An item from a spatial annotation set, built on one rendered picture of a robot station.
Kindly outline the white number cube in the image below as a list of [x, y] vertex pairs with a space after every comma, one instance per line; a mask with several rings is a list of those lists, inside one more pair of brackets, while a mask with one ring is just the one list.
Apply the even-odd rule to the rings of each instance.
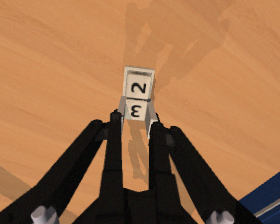
[[144, 121], [148, 101], [146, 99], [127, 98], [124, 119]]
[[129, 71], [127, 76], [127, 98], [149, 99], [152, 78], [149, 73]]

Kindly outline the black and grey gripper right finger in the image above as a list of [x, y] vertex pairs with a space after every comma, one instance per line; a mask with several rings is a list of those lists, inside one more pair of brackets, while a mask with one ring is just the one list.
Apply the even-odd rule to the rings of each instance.
[[205, 224], [263, 224], [228, 192], [183, 131], [164, 127], [152, 99], [147, 101], [149, 189], [155, 189], [156, 224], [187, 224], [169, 155]]

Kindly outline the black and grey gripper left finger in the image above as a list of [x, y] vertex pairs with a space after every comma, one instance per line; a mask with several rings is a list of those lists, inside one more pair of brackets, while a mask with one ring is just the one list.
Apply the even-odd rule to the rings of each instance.
[[107, 140], [107, 145], [94, 224], [125, 224], [122, 170], [125, 102], [126, 96], [121, 96], [109, 122], [92, 120], [34, 187], [0, 211], [0, 224], [59, 224], [103, 140]]

